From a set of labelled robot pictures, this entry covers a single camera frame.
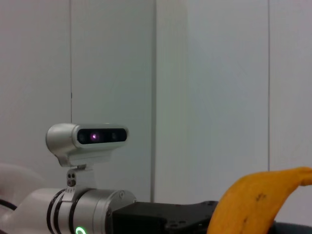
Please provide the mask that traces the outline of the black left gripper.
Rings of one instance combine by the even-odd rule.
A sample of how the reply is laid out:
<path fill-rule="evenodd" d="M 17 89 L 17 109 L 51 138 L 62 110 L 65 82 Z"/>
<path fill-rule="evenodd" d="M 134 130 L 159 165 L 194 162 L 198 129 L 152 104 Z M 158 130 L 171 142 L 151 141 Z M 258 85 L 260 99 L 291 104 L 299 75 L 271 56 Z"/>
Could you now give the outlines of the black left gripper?
<path fill-rule="evenodd" d="M 217 201 L 196 204 L 135 202 L 112 214 L 113 234 L 205 234 Z"/>

